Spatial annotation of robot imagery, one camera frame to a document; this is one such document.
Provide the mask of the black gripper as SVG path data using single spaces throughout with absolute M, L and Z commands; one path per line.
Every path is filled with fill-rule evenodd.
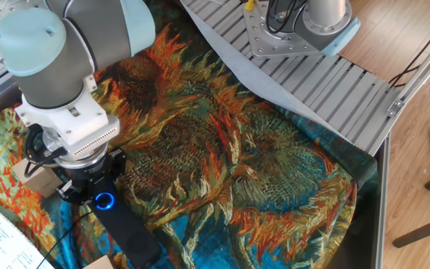
M 115 149 L 86 167 L 65 167 L 70 180 L 57 186 L 55 192 L 63 201 L 86 204 L 90 201 L 89 188 L 99 184 L 112 188 L 116 178 L 125 173 L 126 161 L 125 152 Z

